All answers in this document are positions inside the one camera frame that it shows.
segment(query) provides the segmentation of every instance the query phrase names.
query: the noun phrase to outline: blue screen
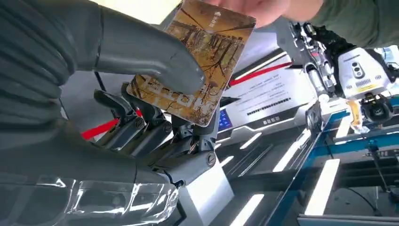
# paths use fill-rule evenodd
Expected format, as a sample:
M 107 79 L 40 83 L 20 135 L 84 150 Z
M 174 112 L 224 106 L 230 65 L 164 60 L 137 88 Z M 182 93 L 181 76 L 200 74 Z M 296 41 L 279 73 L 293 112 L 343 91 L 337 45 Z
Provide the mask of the blue screen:
M 228 129 L 232 127 L 231 121 L 229 116 L 227 115 L 226 109 L 220 111 L 220 118 L 219 118 L 219 131 Z

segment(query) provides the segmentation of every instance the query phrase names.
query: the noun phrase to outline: black cable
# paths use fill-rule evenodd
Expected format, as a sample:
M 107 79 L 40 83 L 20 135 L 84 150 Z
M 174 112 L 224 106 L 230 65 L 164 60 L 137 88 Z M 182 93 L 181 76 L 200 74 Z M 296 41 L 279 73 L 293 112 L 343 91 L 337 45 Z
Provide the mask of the black cable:
M 377 207 L 373 206 L 373 205 L 371 204 L 371 202 L 370 202 L 369 200 L 367 200 L 364 196 L 362 196 L 359 192 L 353 190 L 353 189 L 350 188 L 350 187 L 343 187 L 343 188 L 344 188 L 344 189 L 347 189 L 347 190 L 349 190 L 349 191 L 354 192 L 355 194 L 357 194 L 358 196 L 360 196 L 360 198 L 362 198 L 364 201 L 366 201 L 367 204 L 373 209 L 373 212 L 374 212 L 374 215 L 375 215 L 375 216 L 377 216 L 377 217 L 381 217 L 381 216 L 382 216 L 380 210 L 379 210 Z

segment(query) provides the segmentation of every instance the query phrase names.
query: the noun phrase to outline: white panel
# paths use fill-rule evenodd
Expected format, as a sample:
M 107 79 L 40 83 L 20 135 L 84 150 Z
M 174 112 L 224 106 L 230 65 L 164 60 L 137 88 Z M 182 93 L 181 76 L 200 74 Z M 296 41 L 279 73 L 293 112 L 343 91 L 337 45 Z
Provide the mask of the white panel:
M 219 160 L 186 188 L 205 226 L 209 225 L 234 197 Z
M 289 57 L 283 57 L 273 64 L 289 61 Z M 301 69 L 278 69 L 235 85 L 226 90 L 223 95 L 240 98 L 226 106 L 232 128 L 237 128 L 310 102 L 314 98 L 312 90 L 314 88 L 307 74 Z M 247 114 L 286 98 L 291 99 L 250 115 Z

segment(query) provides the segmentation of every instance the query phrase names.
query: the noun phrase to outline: human finger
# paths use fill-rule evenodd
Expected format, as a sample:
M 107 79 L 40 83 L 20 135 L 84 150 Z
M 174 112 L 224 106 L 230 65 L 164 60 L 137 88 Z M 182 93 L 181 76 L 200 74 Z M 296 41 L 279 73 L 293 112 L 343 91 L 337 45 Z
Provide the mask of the human finger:
M 209 3 L 214 6 L 219 6 L 222 0 L 204 0 L 204 2 Z
M 247 0 L 243 13 L 256 18 L 256 26 L 271 24 L 289 7 L 288 0 Z
M 244 0 L 223 0 L 220 2 L 219 6 L 235 12 L 243 13 L 245 3 L 246 1 Z

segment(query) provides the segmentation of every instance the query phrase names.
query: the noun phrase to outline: fluorescent light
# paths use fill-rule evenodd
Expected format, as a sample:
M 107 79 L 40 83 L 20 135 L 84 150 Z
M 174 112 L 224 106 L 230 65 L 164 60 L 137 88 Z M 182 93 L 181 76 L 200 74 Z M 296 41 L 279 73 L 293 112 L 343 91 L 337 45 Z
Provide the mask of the fluorescent light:
M 270 64 L 270 63 L 272 63 L 273 61 L 275 61 L 275 60 L 277 60 L 277 59 L 279 59 L 280 57 L 283 57 L 283 56 L 285 56 L 285 55 L 287 55 L 287 53 L 286 53 L 286 52 L 282 52 L 282 53 L 280 53 L 280 54 L 278 54 L 278 55 L 276 55 L 276 56 L 274 56 L 274 57 L 272 57 L 272 58 L 266 60 L 265 62 L 261 63 L 260 65 L 254 67 L 253 69 L 251 69 L 251 70 L 245 72 L 244 74 L 238 76 L 235 80 L 238 80 L 238 79 L 240 79 L 240 78 L 242 78 L 242 77 L 244 77 L 244 76 L 246 76 L 246 75 L 248 75 L 248 74 L 251 74 L 252 72 L 256 72 L 257 70 L 261 69 L 262 67 L 264 67 L 264 66 L 266 66 L 266 65 L 268 65 L 268 64 Z
M 224 138 L 224 139 L 221 139 L 221 140 L 217 140 L 216 143 L 221 143 L 223 141 L 230 140 L 230 139 L 231 139 L 231 137 Z
M 253 195 L 251 199 L 245 204 L 244 208 L 242 208 L 241 212 L 236 216 L 236 218 L 234 219 L 234 221 L 230 226 L 244 226 L 245 222 L 254 212 L 254 210 L 259 205 L 263 197 L 264 194 Z
M 214 147 L 214 149 L 213 150 L 216 150 L 218 147 L 220 147 L 220 146 L 222 146 L 222 144 L 217 144 L 217 145 L 215 145 L 215 147 Z
M 345 116 L 341 120 L 341 124 L 339 124 L 338 131 L 336 134 L 336 138 L 346 137 L 348 135 L 349 127 L 351 126 L 352 117 L 350 115 Z
M 224 165 L 228 164 L 233 158 L 234 158 L 234 156 L 229 156 L 229 157 L 225 158 L 225 160 L 223 160 L 220 163 L 220 165 L 223 167 Z
M 334 183 L 335 175 L 338 171 L 339 161 L 339 159 L 331 159 L 327 160 L 326 164 L 324 164 L 311 199 L 306 207 L 305 215 L 323 215 Z
M 249 139 L 247 142 L 245 142 L 245 144 L 243 144 L 243 146 L 240 147 L 240 150 L 248 147 L 252 142 L 254 142 L 256 139 L 258 139 L 258 137 L 260 137 L 261 135 L 262 135 L 261 132 L 255 134 L 255 136 L 251 137 L 251 139 Z
M 391 134 L 395 134 L 395 133 L 399 133 L 399 131 L 389 132 L 389 133 L 386 133 L 386 135 L 391 135 Z
M 269 128 L 269 127 L 277 126 L 277 125 L 279 125 L 279 124 L 282 124 L 282 123 L 285 123 L 285 122 L 288 122 L 288 121 L 293 121 L 293 120 L 294 120 L 294 118 L 290 118 L 290 119 L 286 119 L 286 120 L 283 120 L 283 121 L 279 121 L 279 122 L 277 122 L 277 123 L 275 123 L 275 124 L 268 125 L 268 126 L 263 126 L 263 127 L 257 128 L 257 129 L 253 129 L 253 128 L 248 127 L 248 126 L 240 126 L 240 127 L 237 127 L 237 128 L 235 128 L 235 129 L 233 129 L 233 131 L 236 131 L 236 130 L 239 130 L 239 129 L 242 129 L 242 128 L 246 128 L 246 129 L 248 129 L 248 130 L 250 130 L 250 131 L 252 131 L 252 132 L 256 132 L 256 131 L 264 130 L 264 129 Z
M 274 167 L 273 172 L 281 172 L 287 166 L 289 161 L 298 151 L 298 149 L 311 137 L 311 132 L 308 129 L 303 130 L 301 138 L 298 141 L 295 141 L 288 149 L 288 151 L 284 154 L 284 156 L 280 159 L 277 165 Z
M 296 151 L 299 148 L 298 142 L 294 142 L 288 149 L 288 151 L 284 154 L 284 156 L 280 159 L 279 163 L 274 167 L 273 172 L 281 172 L 287 166 L 291 158 L 294 156 Z

